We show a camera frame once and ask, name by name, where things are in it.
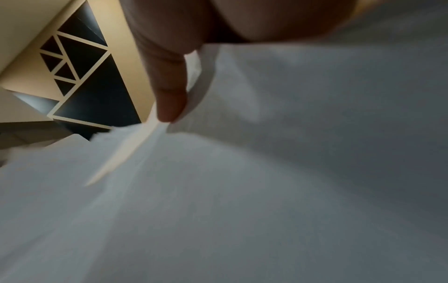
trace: geometric triangle pattern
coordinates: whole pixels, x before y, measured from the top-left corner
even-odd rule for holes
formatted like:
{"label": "geometric triangle pattern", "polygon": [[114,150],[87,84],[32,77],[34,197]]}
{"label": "geometric triangle pattern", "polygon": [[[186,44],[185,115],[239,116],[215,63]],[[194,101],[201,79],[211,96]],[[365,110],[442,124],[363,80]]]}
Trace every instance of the geometric triangle pattern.
{"label": "geometric triangle pattern", "polygon": [[41,54],[43,61],[45,62],[45,65],[47,65],[50,72],[62,61],[61,58],[56,58],[50,55]]}
{"label": "geometric triangle pattern", "polygon": [[67,56],[69,57],[78,77],[81,79],[96,62],[106,53],[106,50],[88,45],[64,36],[59,36]]}
{"label": "geometric triangle pattern", "polygon": [[67,63],[65,63],[55,75],[66,79],[75,80],[75,76],[73,76],[73,73]]}
{"label": "geometric triangle pattern", "polygon": [[112,55],[79,86],[55,115],[116,127],[141,123]]}
{"label": "geometric triangle pattern", "polygon": [[66,121],[56,120],[56,119],[54,119],[54,121],[57,122],[58,124],[62,125],[64,128],[66,128],[70,132],[72,132],[74,134],[78,134],[87,140],[90,140],[92,138],[92,136],[96,133],[99,133],[99,132],[104,133],[104,132],[110,131],[109,129],[92,127],[92,126],[79,124],[79,123],[66,122]]}
{"label": "geometric triangle pattern", "polygon": [[56,104],[59,103],[59,101],[57,100],[37,97],[34,95],[28,95],[19,92],[15,92],[14,95],[21,101],[25,102],[29,106],[45,115],[47,115],[56,106]]}
{"label": "geometric triangle pattern", "polygon": [[107,46],[87,1],[59,28],[59,31]]}
{"label": "geometric triangle pattern", "polygon": [[48,51],[48,52],[52,52],[52,53],[56,53],[56,54],[62,55],[62,52],[59,49],[59,46],[56,43],[56,40],[55,40],[55,38],[53,36],[50,37],[44,45],[42,45],[41,49],[45,50],[45,51]]}
{"label": "geometric triangle pattern", "polygon": [[64,82],[57,79],[55,79],[55,81],[63,96],[65,96],[75,86],[74,83]]}

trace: hand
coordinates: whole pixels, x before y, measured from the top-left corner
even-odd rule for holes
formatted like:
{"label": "hand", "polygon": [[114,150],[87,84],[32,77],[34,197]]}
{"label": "hand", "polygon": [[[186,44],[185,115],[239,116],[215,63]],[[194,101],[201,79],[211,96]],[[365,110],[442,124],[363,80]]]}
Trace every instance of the hand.
{"label": "hand", "polygon": [[209,42],[299,40],[347,19],[356,0],[121,0],[157,101],[174,121],[187,103],[184,55]]}

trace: ceiling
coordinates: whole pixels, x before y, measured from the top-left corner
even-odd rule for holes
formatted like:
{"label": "ceiling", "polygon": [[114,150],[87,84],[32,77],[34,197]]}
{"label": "ceiling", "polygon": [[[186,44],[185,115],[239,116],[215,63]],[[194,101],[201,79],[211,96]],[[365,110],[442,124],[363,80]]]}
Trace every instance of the ceiling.
{"label": "ceiling", "polygon": [[0,0],[0,72],[70,0]]}

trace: white cloth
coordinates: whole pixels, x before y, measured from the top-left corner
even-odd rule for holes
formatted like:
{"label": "white cloth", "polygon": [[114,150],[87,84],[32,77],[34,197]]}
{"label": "white cloth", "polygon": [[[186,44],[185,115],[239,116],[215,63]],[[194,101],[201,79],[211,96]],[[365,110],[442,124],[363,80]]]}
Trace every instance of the white cloth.
{"label": "white cloth", "polygon": [[139,126],[28,187],[7,165],[0,282],[446,282],[448,6],[409,3],[326,42],[205,47],[184,116],[91,187]]}

